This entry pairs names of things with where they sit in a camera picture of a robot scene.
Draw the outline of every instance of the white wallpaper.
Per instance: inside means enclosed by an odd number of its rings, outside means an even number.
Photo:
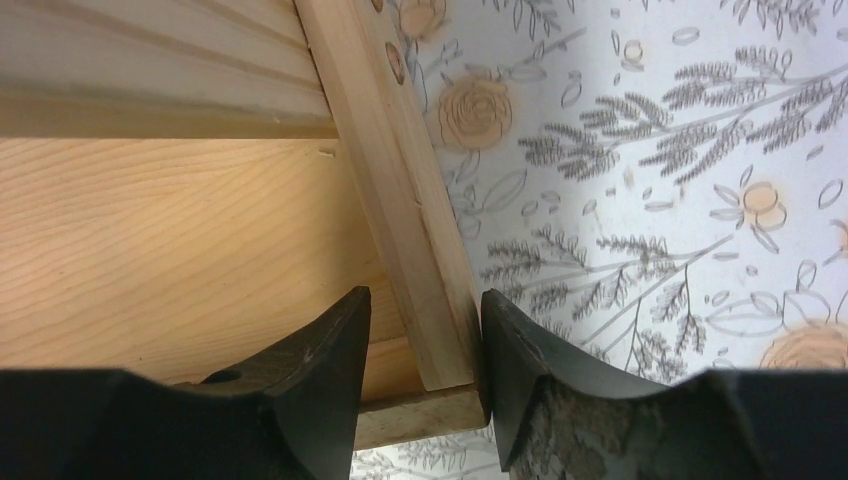
[[[388,1],[480,291],[663,383],[844,367],[845,3]]]

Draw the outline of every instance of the leaf drawing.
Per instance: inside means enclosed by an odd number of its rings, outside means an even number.
[[[748,168],[746,168],[745,171],[742,172],[742,176],[739,177],[739,188],[745,188],[748,186],[748,182],[751,181],[752,173],[754,173],[754,166],[748,165]]]
[[[586,205],[583,205],[583,216],[586,216],[586,215],[594,212],[595,208],[597,208],[597,206],[598,206],[597,200],[592,199],[592,200],[589,200],[588,202],[586,202]]]
[[[712,300],[711,304],[714,307],[718,307],[722,303],[724,303],[727,300],[728,297],[730,297],[730,292],[728,292],[727,290],[722,290],[722,291],[716,293],[715,295],[713,295],[713,300]]]
[[[560,201],[562,201],[559,194],[557,192],[554,192],[553,190],[547,190],[542,192],[542,200],[554,204],[558,204],[560,203]]]
[[[675,30],[671,35],[671,43],[679,46],[685,47],[691,43],[694,43],[701,36],[701,31],[698,27],[683,27],[681,29]]]
[[[713,190],[716,192],[716,195],[722,200],[724,203],[730,205],[731,207],[738,207],[740,205],[741,200],[739,199],[739,195],[736,194],[733,190],[724,185],[714,184]]]
[[[751,304],[763,315],[776,315],[780,313],[780,302],[778,302],[777,297],[768,292],[752,293]]]
[[[729,262],[731,260],[736,260],[737,258],[739,258],[739,254],[733,252],[719,252],[713,254],[713,260],[717,260],[719,262]]]
[[[780,253],[780,247],[778,247],[777,244],[774,243],[774,239],[771,238],[771,235],[769,235],[766,231],[764,231],[762,228],[757,227],[756,225],[751,225],[750,227],[751,231],[754,233],[754,238],[757,239],[757,242],[759,242],[760,245],[762,245],[763,248],[766,249],[766,251],[775,255]]]
[[[812,150],[810,150],[810,152],[807,154],[807,161],[809,162],[810,160],[812,160],[812,159],[814,159],[814,158],[818,157],[819,155],[821,155],[821,153],[822,153],[823,151],[824,151],[824,145],[819,145],[819,146],[817,146],[817,147],[813,148],[813,149],[812,149]]]
[[[568,108],[573,106],[580,100],[580,97],[583,95],[583,83],[580,81],[572,81],[569,82],[568,85],[565,86],[565,90],[562,92],[562,97],[560,98],[560,106],[562,108]]]
[[[509,79],[518,83],[531,83],[544,80],[548,73],[538,64],[519,65],[509,69]]]
[[[645,204],[646,212],[662,212],[674,208],[674,202],[648,202]]]
[[[610,36],[612,37],[612,50],[615,52],[615,56],[617,57],[621,53],[621,39],[618,36],[618,32],[615,30],[610,32]]]
[[[842,195],[843,187],[844,182],[841,178],[827,182],[827,185],[825,185],[824,188],[822,188],[821,193],[819,193],[819,210],[824,210],[836,203]]]
[[[503,210],[521,194],[527,182],[527,170],[516,170],[498,180],[483,198],[482,209],[492,213]]]
[[[812,260],[804,260],[798,265],[798,275],[795,282],[795,291],[801,292],[809,290],[816,280],[816,262]]]
[[[521,216],[529,217],[536,213],[539,210],[539,202],[536,200],[530,200],[525,203],[524,206],[521,207]]]

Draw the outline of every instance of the wooden frame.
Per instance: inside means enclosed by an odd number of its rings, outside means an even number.
[[[0,364],[194,380],[363,284],[357,448],[485,425],[476,289],[398,47],[379,0],[0,3],[0,135],[40,138],[0,143]]]

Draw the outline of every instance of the orange flower illustration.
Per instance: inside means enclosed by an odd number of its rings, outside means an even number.
[[[400,30],[412,40],[420,40],[445,23],[445,0],[404,0],[401,3]]]
[[[760,362],[763,368],[845,368],[848,327],[811,324],[775,340]]]
[[[710,212],[710,217],[736,222],[737,230],[747,223],[760,245],[767,251],[777,254],[780,252],[780,247],[769,232],[779,230],[786,224],[786,207],[781,203],[780,196],[771,183],[757,182],[748,186],[752,170],[753,167],[748,167],[742,174],[739,184],[747,188],[741,196],[724,185],[713,186],[716,195],[731,208],[713,210]]]
[[[503,83],[468,75],[439,97],[439,127],[445,145],[463,150],[491,147],[512,126],[512,105]]]
[[[769,182],[758,182],[742,196],[745,213],[759,229],[771,232],[786,223],[786,207],[780,203],[777,190]]]

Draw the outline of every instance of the wooden slat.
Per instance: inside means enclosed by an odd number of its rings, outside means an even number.
[[[296,0],[428,390],[475,381],[475,286],[418,100],[396,81],[388,8]]]
[[[335,141],[0,141],[0,366],[195,381],[372,289],[367,399],[423,391]]]
[[[364,405],[354,449],[381,447],[485,427],[489,413],[473,386]]]
[[[0,112],[4,136],[335,135],[279,0],[0,2]]]

